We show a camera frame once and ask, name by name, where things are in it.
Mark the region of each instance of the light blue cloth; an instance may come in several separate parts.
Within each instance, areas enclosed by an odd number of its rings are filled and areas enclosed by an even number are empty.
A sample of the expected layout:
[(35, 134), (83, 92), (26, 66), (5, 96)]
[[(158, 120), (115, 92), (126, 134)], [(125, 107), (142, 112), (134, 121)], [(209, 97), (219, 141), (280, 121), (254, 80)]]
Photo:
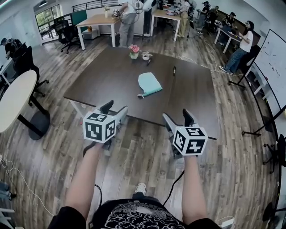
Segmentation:
[(152, 72), (141, 74), (138, 77), (138, 83), (140, 88), (142, 88), (144, 91), (144, 94), (139, 94), (138, 96), (142, 96), (143, 98), (144, 96), (153, 94), (163, 89)]

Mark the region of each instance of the pink flowers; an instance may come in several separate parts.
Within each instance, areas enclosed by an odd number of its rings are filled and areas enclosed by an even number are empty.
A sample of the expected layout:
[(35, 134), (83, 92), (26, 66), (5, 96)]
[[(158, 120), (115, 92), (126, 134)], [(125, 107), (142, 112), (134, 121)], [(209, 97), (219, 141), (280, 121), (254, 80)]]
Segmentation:
[(134, 53), (139, 52), (139, 47), (137, 45), (130, 45), (128, 48), (131, 49)]

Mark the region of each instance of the cap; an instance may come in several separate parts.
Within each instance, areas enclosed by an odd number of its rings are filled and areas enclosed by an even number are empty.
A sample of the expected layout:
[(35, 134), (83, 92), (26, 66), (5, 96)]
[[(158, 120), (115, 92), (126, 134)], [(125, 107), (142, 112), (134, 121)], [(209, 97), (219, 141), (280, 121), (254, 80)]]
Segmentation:
[(7, 39), (6, 39), (6, 38), (3, 38), (2, 41), (1, 41), (1, 45), (3, 45), (6, 41), (7, 41)]

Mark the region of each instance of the black marker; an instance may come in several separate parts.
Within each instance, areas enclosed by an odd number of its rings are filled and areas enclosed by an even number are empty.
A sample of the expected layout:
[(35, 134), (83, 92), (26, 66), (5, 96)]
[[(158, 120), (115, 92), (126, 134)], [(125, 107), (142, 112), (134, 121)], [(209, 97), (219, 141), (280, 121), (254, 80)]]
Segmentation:
[(147, 66), (149, 66), (149, 63), (150, 63), (150, 62), (151, 62), (151, 59), (149, 59), (149, 60), (148, 60), (148, 62), (147, 62)]

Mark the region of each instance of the railing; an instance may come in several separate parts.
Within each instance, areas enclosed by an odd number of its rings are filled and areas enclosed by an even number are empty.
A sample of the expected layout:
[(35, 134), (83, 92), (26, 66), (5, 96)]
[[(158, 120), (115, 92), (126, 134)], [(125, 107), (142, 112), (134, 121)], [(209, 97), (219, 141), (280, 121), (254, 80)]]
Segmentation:
[(101, 8), (105, 6), (119, 6), (118, 0), (96, 0), (72, 6), (73, 12), (87, 9)]
[[(63, 17), (65, 20), (68, 20), (68, 25), (72, 25), (72, 14), (71, 13), (66, 14)], [(51, 27), (53, 24), (54, 24), (54, 20), (38, 26), (42, 40), (50, 39), (50, 38), (54, 39), (54, 37), (57, 36), (55, 30), (53, 30)]]

